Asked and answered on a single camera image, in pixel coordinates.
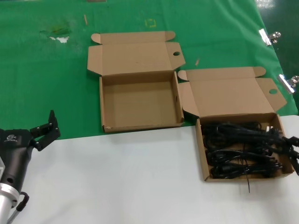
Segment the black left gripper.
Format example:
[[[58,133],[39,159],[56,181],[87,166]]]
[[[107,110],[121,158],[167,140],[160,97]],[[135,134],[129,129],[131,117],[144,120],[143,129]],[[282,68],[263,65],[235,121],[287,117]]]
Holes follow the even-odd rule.
[[[29,130],[13,129],[0,131],[0,158],[5,169],[0,179],[14,189],[22,189],[33,147],[39,152],[61,136],[53,110],[48,123]]]

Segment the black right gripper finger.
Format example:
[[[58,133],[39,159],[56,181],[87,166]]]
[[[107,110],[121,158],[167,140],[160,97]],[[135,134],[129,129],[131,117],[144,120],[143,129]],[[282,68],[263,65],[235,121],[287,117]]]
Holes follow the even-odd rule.
[[[299,153],[296,151],[291,151],[289,155],[289,160],[296,174],[299,175]]]
[[[299,139],[295,136],[292,136],[290,138],[287,137],[282,137],[283,140],[283,150],[284,151],[293,151],[294,147],[298,147],[299,146]]]

